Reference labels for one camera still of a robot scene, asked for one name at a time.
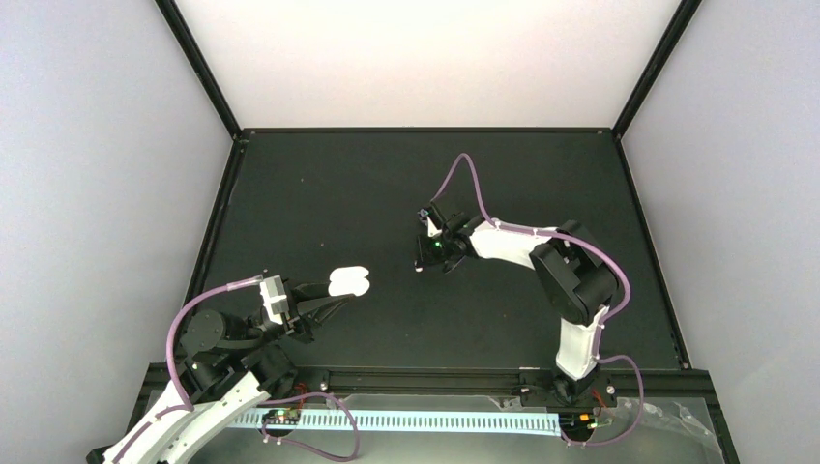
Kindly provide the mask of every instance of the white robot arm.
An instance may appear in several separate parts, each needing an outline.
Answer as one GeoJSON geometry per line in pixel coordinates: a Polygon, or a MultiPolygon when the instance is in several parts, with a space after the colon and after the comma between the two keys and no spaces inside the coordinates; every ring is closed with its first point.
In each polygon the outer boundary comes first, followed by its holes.
{"type": "MultiPolygon", "coordinates": [[[[618,281],[593,254],[569,242],[512,232],[482,217],[469,218],[440,197],[420,211],[426,233],[418,239],[416,270],[444,264],[445,273],[465,257],[501,259],[536,271],[548,301],[561,315],[556,364],[573,381],[597,365],[601,318],[618,281]]],[[[577,222],[557,231],[594,242],[577,222]]]]}
{"type": "Polygon", "coordinates": [[[310,343],[313,330],[369,288],[368,270],[334,270],[326,282],[294,283],[279,275],[258,281],[262,306],[243,319],[213,309],[191,317],[179,337],[186,357],[173,382],[116,444],[93,449],[89,464],[185,464],[248,409],[293,390],[296,368],[278,341],[310,343]],[[186,406],[185,399],[190,399],[186,406]]]}

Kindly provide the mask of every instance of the black metal frame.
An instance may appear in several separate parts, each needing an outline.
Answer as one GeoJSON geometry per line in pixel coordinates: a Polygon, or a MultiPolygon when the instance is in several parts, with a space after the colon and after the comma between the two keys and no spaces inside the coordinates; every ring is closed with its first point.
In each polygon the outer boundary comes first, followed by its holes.
{"type": "Polygon", "coordinates": [[[627,100],[627,104],[624,105],[624,109],[621,111],[618,121],[615,122],[615,126],[612,128],[612,131],[618,139],[621,139],[624,134],[627,133],[632,119],[634,119],[638,113],[641,103],[643,103],[643,101],[646,100],[646,96],[649,95],[652,84],[658,79],[660,70],[663,69],[663,65],[666,64],[666,60],[669,59],[672,50],[674,50],[675,45],[678,44],[678,40],[684,35],[684,31],[686,31],[689,21],[697,11],[697,7],[700,6],[700,2],[701,0],[683,0],[681,4],[678,5],[675,14],[672,15],[672,19],[669,21],[669,25],[666,26],[666,30],[663,31],[660,42],[652,53],[649,63],[646,64],[646,68],[644,68],[643,74],[641,74],[638,79],[638,83],[635,85],[635,88],[632,89],[630,99],[627,100]]]}
{"type": "MultiPolygon", "coordinates": [[[[258,132],[345,132],[345,131],[609,131],[606,128],[330,128],[330,129],[244,129],[241,130],[234,117],[227,100],[222,94],[219,85],[208,68],[205,58],[184,21],[174,0],[156,0],[180,47],[185,51],[194,72],[202,83],[208,97],[222,119],[225,128],[234,140],[228,157],[227,165],[220,182],[220,189],[211,213],[205,236],[191,277],[186,301],[200,293],[205,285],[205,279],[213,256],[214,246],[219,237],[220,228],[227,211],[231,191],[239,175],[239,169],[245,154],[249,138],[258,132]]],[[[643,74],[630,94],[618,120],[612,128],[612,137],[621,159],[624,172],[630,183],[630,192],[635,205],[635,212],[641,223],[644,238],[653,259],[654,271],[659,276],[661,293],[664,297],[669,319],[672,323],[672,338],[679,351],[682,370],[642,370],[645,392],[653,397],[701,397],[706,401],[712,424],[714,426],[723,458],[727,464],[739,463],[737,452],[732,444],[731,436],[723,417],[720,403],[715,393],[709,373],[703,370],[691,369],[689,358],[675,317],[668,291],[665,287],[658,258],[652,246],[649,229],[643,210],[635,190],[634,182],[627,163],[621,138],[626,133],[631,121],[637,114],[641,104],[658,78],[663,65],[671,55],[678,40],[683,35],[689,21],[694,16],[701,0],[682,0],[677,11],[670,20],[661,37],[652,57],[643,74]]],[[[334,367],[310,367],[300,369],[303,381],[312,385],[312,390],[318,390],[321,383],[337,394],[353,392],[369,393],[426,393],[426,394],[492,394],[506,395],[510,388],[519,385],[525,371],[476,370],[455,369],[443,371],[441,369],[340,369],[334,367]]],[[[637,383],[630,370],[606,371],[607,378],[615,386],[620,395],[637,396],[637,383]]],[[[129,429],[142,417],[149,402],[152,391],[164,388],[168,381],[164,363],[154,363],[149,366],[139,397],[134,406],[129,429]]],[[[522,397],[523,402],[532,399],[522,397]]]]}
{"type": "Polygon", "coordinates": [[[162,15],[165,16],[165,21],[167,21],[168,26],[170,26],[171,31],[177,38],[180,47],[182,47],[185,52],[185,56],[188,57],[190,66],[196,73],[196,78],[202,83],[202,87],[208,94],[208,98],[211,99],[211,103],[214,104],[214,108],[222,119],[222,123],[225,124],[228,134],[230,134],[231,138],[236,139],[241,131],[239,123],[236,122],[236,118],[233,116],[233,111],[231,111],[230,106],[228,106],[225,95],[222,94],[222,90],[220,90],[217,80],[214,78],[214,74],[211,72],[211,69],[208,68],[208,63],[205,62],[205,56],[202,55],[199,46],[193,39],[193,34],[182,18],[182,13],[177,6],[177,2],[174,0],[156,1],[162,15]]]}

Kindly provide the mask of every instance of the led light strip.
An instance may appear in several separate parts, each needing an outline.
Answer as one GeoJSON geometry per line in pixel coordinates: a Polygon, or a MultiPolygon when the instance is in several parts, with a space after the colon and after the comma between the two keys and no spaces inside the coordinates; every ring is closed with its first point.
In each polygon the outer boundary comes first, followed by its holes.
{"type": "MultiPolygon", "coordinates": [[[[270,408],[252,409],[228,428],[262,428],[270,408]]],[[[547,413],[458,413],[441,411],[351,411],[362,431],[515,433],[560,436],[558,415],[547,413]]],[[[345,430],[350,421],[341,411],[305,409],[298,423],[269,423],[269,430],[345,430]]]]}

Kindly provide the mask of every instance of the white wall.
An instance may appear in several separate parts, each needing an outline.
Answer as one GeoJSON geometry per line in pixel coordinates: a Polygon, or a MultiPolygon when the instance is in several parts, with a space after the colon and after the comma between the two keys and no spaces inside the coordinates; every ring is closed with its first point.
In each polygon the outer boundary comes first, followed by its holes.
{"type": "Polygon", "coordinates": [[[230,140],[154,2],[0,7],[0,454],[122,438],[230,140]]]}
{"type": "Polygon", "coordinates": [[[178,0],[242,127],[611,127],[679,0],[178,0]]]}
{"type": "Polygon", "coordinates": [[[817,462],[820,4],[703,2],[625,139],[745,463],[817,462]]]}

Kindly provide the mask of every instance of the purple tube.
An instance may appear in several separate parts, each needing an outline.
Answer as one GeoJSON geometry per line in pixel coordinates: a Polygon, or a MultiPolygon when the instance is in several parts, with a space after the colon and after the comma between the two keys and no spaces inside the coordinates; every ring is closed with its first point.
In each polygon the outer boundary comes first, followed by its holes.
{"type": "Polygon", "coordinates": [[[259,406],[279,406],[280,404],[293,403],[293,402],[296,402],[296,401],[300,401],[302,399],[315,398],[315,397],[322,397],[322,398],[329,399],[329,400],[333,401],[336,404],[336,406],[338,406],[338,409],[340,409],[344,413],[344,415],[347,416],[347,418],[350,420],[350,425],[353,426],[354,445],[353,445],[353,452],[351,452],[349,456],[337,456],[335,454],[330,454],[330,453],[325,452],[325,451],[323,451],[319,448],[312,447],[311,445],[308,445],[307,443],[297,442],[296,440],[291,440],[289,438],[272,437],[268,434],[268,430],[267,430],[268,423],[267,422],[262,424],[262,430],[261,430],[262,436],[264,436],[266,440],[273,439],[273,440],[276,440],[278,443],[286,443],[288,445],[294,445],[296,447],[299,447],[303,450],[308,450],[310,452],[318,454],[319,456],[324,457],[325,459],[329,459],[329,460],[334,461],[334,462],[350,462],[353,459],[356,459],[356,457],[359,456],[359,446],[360,446],[361,441],[362,441],[361,433],[359,432],[359,426],[356,424],[356,419],[353,417],[353,414],[350,413],[350,410],[347,409],[347,406],[345,406],[344,403],[342,403],[335,396],[333,396],[331,394],[324,393],[322,391],[315,391],[315,392],[312,392],[312,393],[300,394],[298,396],[293,396],[293,397],[290,397],[290,398],[276,399],[276,400],[271,400],[271,401],[264,401],[262,403],[259,403],[259,406]]]}
{"type": "Polygon", "coordinates": [[[635,428],[638,426],[638,424],[640,423],[640,418],[641,418],[641,416],[643,416],[643,403],[644,403],[643,377],[640,374],[640,369],[638,368],[638,364],[636,364],[635,361],[627,355],[616,355],[616,356],[613,356],[613,357],[610,357],[610,358],[604,358],[604,359],[600,360],[599,363],[609,364],[609,363],[615,363],[616,361],[626,361],[627,363],[629,363],[632,366],[632,369],[634,369],[634,371],[635,371],[635,378],[638,381],[638,400],[639,400],[639,402],[638,402],[638,412],[637,412],[637,415],[635,416],[635,420],[632,422],[632,425],[630,425],[630,428],[625,430],[624,433],[618,435],[615,438],[610,438],[609,440],[604,440],[602,442],[593,442],[593,443],[576,442],[575,440],[570,440],[570,437],[568,437],[567,434],[565,434],[562,431],[561,432],[561,438],[563,438],[564,441],[567,442],[568,445],[578,445],[578,446],[581,446],[581,447],[603,447],[603,446],[606,446],[606,445],[612,445],[613,443],[618,443],[621,440],[627,438],[627,436],[629,436],[635,430],[635,428]]]}
{"type": "MultiPolygon", "coordinates": [[[[180,312],[177,313],[177,316],[174,318],[173,322],[171,322],[171,328],[168,330],[168,338],[165,341],[165,362],[168,366],[168,374],[171,377],[171,382],[174,384],[174,389],[179,394],[180,399],[182,399],[182,404],[176,406],[170,406],[168,408],[163,409],[162,411],[158,412],[155,416],[157,419],[162,418],[168,413],[172,413],[174,411],[193,411],[193,404],[190,403],[190,397],[188,393],[182,386],[182,382],[180,382],[179,373],[177,373],[177,364],[174,362],[174,339],[176,338],[176,333],[179,331],[179,326],[182,324],[183,318],[185,315],[188,314],[194,306],[199,305],[204,300],[207,300],[214,295],[218,295],[224,292],[230,292],[233,290],[239,290],[240,288],[250,287],[262,281],[262,276],[257,275],[255,277],[246,278],[244,280],[238,280],[236,282],[230,282],[225,284],[221,287],[212,288],[207,292],[198,295],[191,299],[187,304],[182,306],[180,312]]],[[[148,430],[148,427],[151,426],[150,422],[145,422],[142,424],[139,429],[137,429],[136,433],[134,433],[129,440],[123,445],[120,449],[120,452],[114,456],[114,464],[120,462],[120,460],[125,456],[126,451],[128,451],[131,446],[136,442],[136,440],[148,430]]]]}
{"type": "MultiPolygon", "coordinates": [[[[455,159],[455,161],[453,162],[453,165],[450,167],[450,172],[447,173],[447,177],[444,178],[444,182],[442,182],[441,187],[439,187],[438,191],[436,191],[436,194],[433,196],[432,199],[435,200],[436,198],[441,196],[441,194],[447,188],[447,184],[450,183],[450,179],[453,177],[453,174],[455,173],[455,169],[458,167],[458,165],[463,160],[467,162],[467,166],[470,168],[470,173],[472,174],[472,177],[473,177],[473,187],[476,190],[476,200],[478,201],[479,211],[481,211],[482,217],[484,218],[484,220],[486,220],[488,224],[496,225],[501,230],[506,230],[508,232],[520,233],[520,234],[524,234],[524,235],[533,235],[533,233],[534,233],[533,232],[534,231],[533,227],[527,227],[527,226],[524,226],[524,225],[517,225],[517,224],[508,224],[508,223],[502,222],[501,220],[493,219],[489,215],[489,213],[486,210],[486,206],[484,205],[484,200],[483,200],[483,197],[482,197],[482,188],[481,188],[481,183],[479,182],[479,174],[476,172],[476,165],[473,163],[473,159],[470,158],[470,155],[467,155],[466,153],[462,153],[462,154],[458,155],[458,157],[455,159]]],[[[618,304],[615,305],[615,307],[610,309],[609,312],[606,313],[606,315],[601,317],[601,319],[600,319],[600,324],[601,325],[603,325],[604,322],[606,322],[607,320],[609,320],[610,318],[612,318],[613,316],[615,316],[616,314],[621,312],[621,310],[623,310],[624,307],[626,307],[626,305],[630,302],[630,299],[632,297],[632,287],[630,285],[630,280],[627,278],[627,274],[624,273],[624,271],[621,269],[620,266],[618,266],[618,263],[616,263],[615,260],[610,258],[609,255],[604,253],[597,246],[594,246],[594,245],[592,245],[592,244],[590,244],[586,241],[578,239],[577,237],[573,237],[573,236],[567,235],[567,234],[562,234],[560,232],[555,232],[555,231],[548,230],[548,229],[539,228],[539,229],[536,229],[535,233],[537,235],[539,235],[540,237],[549,237],[549,238],[558,239],[558,240],[565,240],[565,241],[567,241],[571,244],[577,245],[579,247],[582,247],[582,248],[588,250],[592,254],[596,255],[601,261],[603,261],[603,263],[606,264],[606,267],[608,267],[609,270],[612,271],[612,274],[615,275],[615,278],[618,279],[621,286],[624,288],[624,298],[622,298],[621,301],[618,302],[618,304]]],[[[600,332],[601,332],[601,329],[602,329],[601,326],[598,326],[596,328],[595,338],[593,338],[593,351],[592,352],[595,354],[595,356],[598,355],[598,351],[599,351],[599,347],[600,347],[600,332]]]]}

